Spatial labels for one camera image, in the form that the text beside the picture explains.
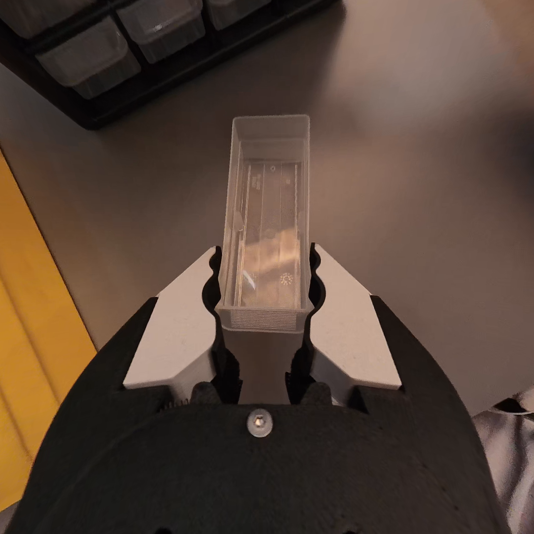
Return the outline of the yellow storage bin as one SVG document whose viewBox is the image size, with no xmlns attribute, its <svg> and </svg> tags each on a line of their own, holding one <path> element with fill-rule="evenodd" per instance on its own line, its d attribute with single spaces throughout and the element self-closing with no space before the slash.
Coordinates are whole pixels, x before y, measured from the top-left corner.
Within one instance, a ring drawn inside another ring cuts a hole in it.
<svg viewBox="0 0 534 534">
<path fill-rule="evenodd" d="M 95 354 L 1 154 L 1 511 L 22 497 L 52 419 Z"/>
</svg>

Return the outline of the black drawer cabinet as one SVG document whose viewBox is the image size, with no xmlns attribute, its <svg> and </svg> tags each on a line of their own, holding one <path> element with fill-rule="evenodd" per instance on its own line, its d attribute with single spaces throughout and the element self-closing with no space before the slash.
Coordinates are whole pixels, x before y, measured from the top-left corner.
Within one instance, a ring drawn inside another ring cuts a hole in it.
<svg viewBox="0 0 534 534">
<path fill-rule="evenodd" d="M 150 64 L 129 36 L 141 71 L 93 99 L 57 83 L 35 55 L 57 46 L 118 9 L 120 1 L 1 1 L 1 64 L 79 126 L 99 130 L 157 97 L 204 74 L 301 20 L 341 1 L 270 1 L 237 23 L 216 30 L 202 10 L 206 34 L 182 50 Z"/>
</svg>

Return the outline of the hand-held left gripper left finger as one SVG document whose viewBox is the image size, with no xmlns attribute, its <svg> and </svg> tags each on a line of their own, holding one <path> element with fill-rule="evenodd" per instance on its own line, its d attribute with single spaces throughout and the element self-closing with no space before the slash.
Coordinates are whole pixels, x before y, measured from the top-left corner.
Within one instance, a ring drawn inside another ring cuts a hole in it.
<svg viewBox="0 0 534 534">
<path fill-rule="evenodd" d="M 221 319 L 222 250 L 211 247 L 157 296 L 125 375 L 128 390 L 166 386 L 176 404 L 189 404 L 194 387 L 211 383 L 222 403 L 237 404 L 242 380 L 226 348 Z"/>
</svg>

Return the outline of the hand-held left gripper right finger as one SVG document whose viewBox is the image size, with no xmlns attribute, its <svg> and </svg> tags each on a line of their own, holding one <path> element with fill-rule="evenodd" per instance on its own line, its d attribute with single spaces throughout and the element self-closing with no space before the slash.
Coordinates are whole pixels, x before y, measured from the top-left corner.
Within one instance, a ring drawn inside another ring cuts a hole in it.
<svg viewBox="0 0 534 534">
<path fill-rule="evenodd" d="M 311 244 L 310 313 L 285 383 L 290 404 L 365 406 L 365 387 L 402 382 L 371 293 L 323 247 Z"/>
</svg>

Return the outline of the person's grey clothing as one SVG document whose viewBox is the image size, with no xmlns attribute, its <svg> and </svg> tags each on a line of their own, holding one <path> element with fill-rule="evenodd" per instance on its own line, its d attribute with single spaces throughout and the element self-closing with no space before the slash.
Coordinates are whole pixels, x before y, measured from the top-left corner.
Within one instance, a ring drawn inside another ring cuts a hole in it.
<svg viewBox="0 0 534 534">
<path fill-rule="evenodd" d="M 533 533 L 533 386 L 473 422 L 511 533 Z"/>
</svg>

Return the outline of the clear plastic drawer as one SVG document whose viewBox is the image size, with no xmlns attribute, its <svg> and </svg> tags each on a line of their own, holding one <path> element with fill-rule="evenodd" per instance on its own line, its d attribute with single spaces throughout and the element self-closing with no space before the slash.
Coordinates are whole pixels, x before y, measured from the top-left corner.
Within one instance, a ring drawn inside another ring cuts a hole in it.
<svg viewBox="0 0 534 534">
<path fill-rule="evenodd" d="M 304 331 L 309 178 L 308 115 L 233 119 L 216 306 L 226 330 Z"/>
</svg>

